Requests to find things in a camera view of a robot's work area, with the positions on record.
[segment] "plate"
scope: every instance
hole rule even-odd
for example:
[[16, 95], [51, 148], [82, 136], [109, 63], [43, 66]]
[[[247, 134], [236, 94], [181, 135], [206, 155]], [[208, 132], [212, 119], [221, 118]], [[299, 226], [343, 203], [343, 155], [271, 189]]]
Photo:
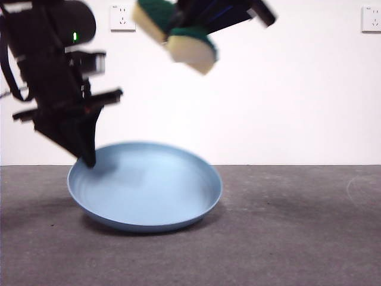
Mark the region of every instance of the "plate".
[[96, 151], [70, 169], [71, 196], [92, 218], [130, 232], [165, 232], [202, 219], [222, 195], [218, 172], [198, 156], [169, 145], [127, 142]]

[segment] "white wall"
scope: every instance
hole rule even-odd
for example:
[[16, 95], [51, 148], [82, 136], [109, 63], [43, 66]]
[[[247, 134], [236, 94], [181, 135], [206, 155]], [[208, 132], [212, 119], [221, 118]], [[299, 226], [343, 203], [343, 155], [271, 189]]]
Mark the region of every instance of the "white wall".
[[[108, 53], [93, 91], [125, 93], [101, 114], [97, 147], [166, 142], [213, 164], [381, 163], [381, 35], [360, 32], [361, 6], [381, 1], [271, 0], [273, 27], [254, 20], [212, 35], [220, 61], [205, 77], [139, 29], [110, 33], [115, 2], [88, 3], [98, 31], [84, 48]], [[1, 102], [2, 164], [74, 163], [32, 124], [12, 121], [26, 108]]]

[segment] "robot gripper holding sponge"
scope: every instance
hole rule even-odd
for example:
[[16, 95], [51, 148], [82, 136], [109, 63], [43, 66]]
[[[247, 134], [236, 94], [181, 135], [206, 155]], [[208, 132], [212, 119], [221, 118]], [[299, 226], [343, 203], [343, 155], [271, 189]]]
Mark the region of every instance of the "robot gripper holding sponge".
[[137, 0], [133, 19], [173, 61], [207, 74], [217, 61], [208, 35], [255, 16], [271, 26], [276, 18], [261, 0]]
[[[7, 5], [16, 2], [31, 2], [32, 7], [9, 12]], [[14, 114], [14, 120], [33, 121], [36, 131], [93, 167], [99, 114], [105, 105], [119, 102], [123, 93], [116, 89], [92, 95], [89, 76], [104, 72], [105, 53], [74, 50], [95, 36], [91, 10], [78, 0], [0, 0], [0, 9], [0, 62], [10, 88], [2, 97], [12, 94], [37, 103], [36, 109]], [[210, 33], [256, 15], [268, 26], [275, 22], [260, 0], [137, 0], [132, 15], [175, 62], [202, 74], [217, 61]], [[8, 47], [27, 84], [21, 88], [28, 90], [26, 98], [12, 74]]]

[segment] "scouring pad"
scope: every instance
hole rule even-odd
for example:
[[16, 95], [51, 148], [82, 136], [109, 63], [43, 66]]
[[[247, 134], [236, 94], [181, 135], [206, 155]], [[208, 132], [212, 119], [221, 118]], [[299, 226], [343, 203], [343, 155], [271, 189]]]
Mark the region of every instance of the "scouring pad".
[[154, 41], [165, 41], [165, 29], [174, 12], [174, 4], [166, 0], [137, 0], [132, 19]]
[[208, 31], [199, 26], [172, 29], [167, 49], [175, 62], [187, 63], [202, 74], [207, 74], [217, 61]]

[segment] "floor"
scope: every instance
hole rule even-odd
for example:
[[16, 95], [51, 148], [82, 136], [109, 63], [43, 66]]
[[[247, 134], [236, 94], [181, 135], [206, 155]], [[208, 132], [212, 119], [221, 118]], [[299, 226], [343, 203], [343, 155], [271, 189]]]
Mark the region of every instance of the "floor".
[[381, 285], [381, 166], [219, 166], [224, 195], [182, 231], [90, 220], [67, 166], [1, 168], [1, 285]]

